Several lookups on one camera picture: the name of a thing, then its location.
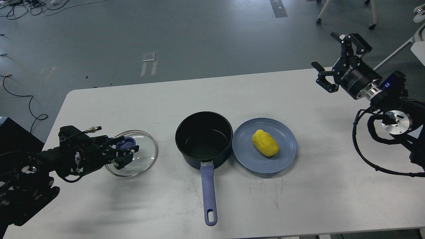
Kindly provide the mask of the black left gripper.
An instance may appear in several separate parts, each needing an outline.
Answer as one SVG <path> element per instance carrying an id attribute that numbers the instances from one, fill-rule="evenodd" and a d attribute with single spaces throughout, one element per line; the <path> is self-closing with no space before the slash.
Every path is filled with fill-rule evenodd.
<path id="1" fill-rule="evenodd" d="M 133 161 L 134 154 L 139 151 L 135 139 L 128 136 L 88 136 L 88 133 L 101 129 L 101 126 L 92 126 L 81 131 L 72 125 L 59 129 L 59 175 L 84 176 L 107 164 L 121 170 Z"/>

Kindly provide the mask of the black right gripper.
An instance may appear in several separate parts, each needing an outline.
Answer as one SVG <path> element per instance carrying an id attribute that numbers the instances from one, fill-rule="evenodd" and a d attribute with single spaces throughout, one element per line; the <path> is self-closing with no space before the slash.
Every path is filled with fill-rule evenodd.
<path id="1" fill-rule="evenodd" d="M 372 51 L 372 47 L 357 33 L 343 35 L 331 32 L 330 36 L 340 43 L 341 57 L 331 71 L 325 70 L 318 62 L 311 62 L 311 66 L 318 72 L 316 83 L 328 93 L 337 92 L 340 85 L 354 100 L 358 100 L 371 88 L 370 84 L 377 85 L 382 80 L 382 77 L 361 59 Z M 330 83 L 326 77 L 334 77 L 335 83 Z"/>

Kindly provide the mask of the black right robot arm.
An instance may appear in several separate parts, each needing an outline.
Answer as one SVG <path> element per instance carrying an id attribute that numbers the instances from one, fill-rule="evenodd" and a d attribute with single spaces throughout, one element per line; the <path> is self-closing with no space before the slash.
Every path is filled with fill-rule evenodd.
<path id="1" fill-rule="evenodd" d="M 341 45 L 341 55 L 331 70 L 318 62 L 311 65 L 317 70 L 316 83 L 329 93 L 342 88 L 354 100 L 365 98 L 370 102 L 360 109 L 353 122 L 352 141 L 361 159 L 375 171 L 390 175 L 424 178 L 424 172 L 397 172 L 380 167 L 366 159 L 357 142 L 357 125 L 363 115 L 370 114 L 367 128 L 371 138 L 385 145 L 402 145 L 409 152 L 410 162 L 424 168 L 424 103 L 408 97 L 405 74 L 393 72 L 386 80 L 363 62 L 362 57 L 372 47 L 359 35 L 331 32 Z"/>

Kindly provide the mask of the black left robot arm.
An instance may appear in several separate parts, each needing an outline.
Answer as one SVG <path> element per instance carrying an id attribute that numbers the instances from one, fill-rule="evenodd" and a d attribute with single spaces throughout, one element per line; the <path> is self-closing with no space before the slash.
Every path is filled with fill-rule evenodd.
<path id="1" fill-rule="evenodd" d="M 139 151 L 135 140 L 88 136 L 99 130 L 100 126 L 86 130 L 63 126 L 58 132 L 58 147 L 38 153 L 1 154 L 1 238 L 9 225 L 24 225 L 59 195 L 51 172 L 67 183 L 76 183 L 105 165 L 121 170 L 133 161 Z"/>

